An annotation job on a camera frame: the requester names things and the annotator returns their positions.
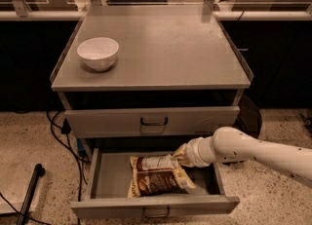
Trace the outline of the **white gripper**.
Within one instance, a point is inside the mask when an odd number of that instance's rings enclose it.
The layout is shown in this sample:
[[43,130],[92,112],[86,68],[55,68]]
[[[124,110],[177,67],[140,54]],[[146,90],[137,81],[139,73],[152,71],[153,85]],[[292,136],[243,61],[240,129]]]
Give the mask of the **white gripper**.
[[185,167],[205,168],[211,164],[211,139],[199,137],[182,144],[173,153],[178,163]]

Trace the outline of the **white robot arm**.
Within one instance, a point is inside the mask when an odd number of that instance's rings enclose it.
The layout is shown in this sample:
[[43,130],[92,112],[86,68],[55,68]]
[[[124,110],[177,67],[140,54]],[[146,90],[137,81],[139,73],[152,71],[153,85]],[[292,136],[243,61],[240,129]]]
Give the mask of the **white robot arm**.
[[174,157],[190,168],[251,160],[312,187],[311,149],[259,140],[235,128],[222,127],[212,136],[191,139]]

